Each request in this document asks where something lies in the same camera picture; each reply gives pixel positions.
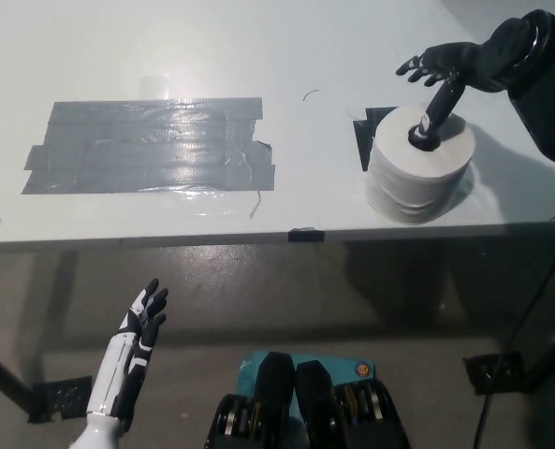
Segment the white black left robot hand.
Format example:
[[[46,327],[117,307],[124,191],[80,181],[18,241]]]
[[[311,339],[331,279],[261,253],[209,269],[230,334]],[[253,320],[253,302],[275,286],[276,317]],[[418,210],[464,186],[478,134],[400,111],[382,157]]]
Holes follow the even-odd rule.
[[[151,280],[124,315],[113,334],[95,378],[87,406],[99,413],[127,422],[146,377],[160,326],[165,322],[168,289]]]

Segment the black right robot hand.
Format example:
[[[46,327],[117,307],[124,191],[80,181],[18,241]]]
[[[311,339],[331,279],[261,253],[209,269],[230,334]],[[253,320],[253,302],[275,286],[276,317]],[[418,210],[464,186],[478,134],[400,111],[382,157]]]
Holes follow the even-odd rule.
[[[535,26],[526,20],[509,19],[482,44],[454,42],[433,46],[403,63],[396,74],[407,76],[409,82],[424,80],[427,87],[442,84],[420,122],[409,131],[409,142],[421,151],[434,150],[439,145],[438,131],[465,88],[485,93],[507,89],[516,77],[515,66],[528,57],[537,39]]]

